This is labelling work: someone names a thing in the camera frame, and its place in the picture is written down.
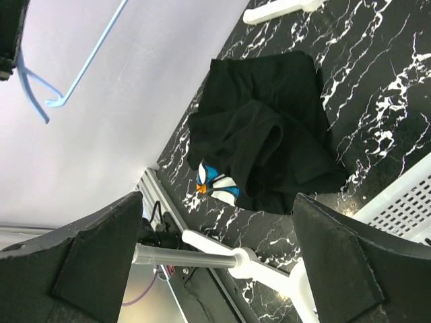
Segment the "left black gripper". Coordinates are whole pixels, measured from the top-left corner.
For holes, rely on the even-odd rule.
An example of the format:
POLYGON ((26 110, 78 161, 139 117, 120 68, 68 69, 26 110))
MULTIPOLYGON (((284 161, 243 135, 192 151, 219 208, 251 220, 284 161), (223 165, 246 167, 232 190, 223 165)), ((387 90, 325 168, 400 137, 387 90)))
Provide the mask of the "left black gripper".
POLYGON ((17 66, 29 0, 1 0, 1 81, 7 81, 17 66))

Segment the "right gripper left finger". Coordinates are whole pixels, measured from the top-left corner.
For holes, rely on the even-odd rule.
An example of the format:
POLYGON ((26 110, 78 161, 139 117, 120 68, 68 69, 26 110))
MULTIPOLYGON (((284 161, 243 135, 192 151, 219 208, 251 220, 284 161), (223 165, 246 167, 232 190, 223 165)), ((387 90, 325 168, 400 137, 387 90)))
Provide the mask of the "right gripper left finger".
POLYGON ((142 194, 1 250, 2 322, 116 322, 137 243, 142 194))

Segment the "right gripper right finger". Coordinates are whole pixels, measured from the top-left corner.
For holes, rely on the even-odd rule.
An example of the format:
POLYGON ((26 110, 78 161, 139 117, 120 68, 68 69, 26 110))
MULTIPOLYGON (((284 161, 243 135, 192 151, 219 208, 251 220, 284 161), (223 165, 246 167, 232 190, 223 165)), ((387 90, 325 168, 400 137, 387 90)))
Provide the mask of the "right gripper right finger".
POLYGON ((304 194, 292 219, 321 322, 430 321, 430 247, 304 194))

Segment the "light blue clothes hanger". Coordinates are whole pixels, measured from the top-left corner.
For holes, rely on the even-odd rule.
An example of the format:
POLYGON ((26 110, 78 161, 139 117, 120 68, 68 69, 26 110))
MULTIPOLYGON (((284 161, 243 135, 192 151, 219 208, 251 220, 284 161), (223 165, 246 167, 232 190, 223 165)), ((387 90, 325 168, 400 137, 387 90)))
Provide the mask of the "light blue clothes hanger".
POLYGON ((69 89, 65 94, 62 94, 61 91, 58 90, 55 86, 53 86, 48 81, 43 79, 41 76, 37 75, 35 72, 29 69, 25 64, 23 51, 22 50, 19 51, 16 69, 18 72, 18 77, 19 77, 21 87, 28 101, 31 103, 32 107, 37 111, 38 115, 43 119, 45 124, 48 124, 50 122, 50 117, 46 113, 44 106, 48 108, 60 108, 66 105, 66 103, 69 101, 70 97, 74 93, 75 89, 79 85, 80 81, 82 80, 83 76, 85 75, 86 71, 92 64, 95 56, 98 54, 104 41, 108 37, 110 31, 112 30, 113 26, 116 24, 117 20, 119 19, 119 16, 122 14, 128 2, 129 2, 128 0, 122 0, 120 2, 116 11, 114 12, 108 24, 106 25, 103 33, 100 35, 97 43, 93 47, 91 53, 87 57, 85 63, 83 64, 82 68, 79 70, 79 73, 77 74, 77 76, 75 77, 75 79, 73 80, 72 84, 70 85, 69 89), (40 85, 45 87, 48 91, 56 95, 57 98, 47 99, 45 100, 44 104, 41 104, 36 98, 36 95, 32 89, 32 86, 30 84, 30 79, 33 79, 36 82, 38 82, 40 85))

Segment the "black daisy print t-shirt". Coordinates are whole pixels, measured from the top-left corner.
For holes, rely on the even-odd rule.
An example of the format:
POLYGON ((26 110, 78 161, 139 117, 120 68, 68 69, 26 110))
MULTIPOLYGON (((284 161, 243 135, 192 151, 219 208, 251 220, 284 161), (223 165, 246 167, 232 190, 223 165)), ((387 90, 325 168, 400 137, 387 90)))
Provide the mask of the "black daisy print t-shirt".
POLYGON ((302 51, 214 59, 189 116, 196 189, 233 207, 287 215, 297 194, 338 192, 322 80, 302 51))

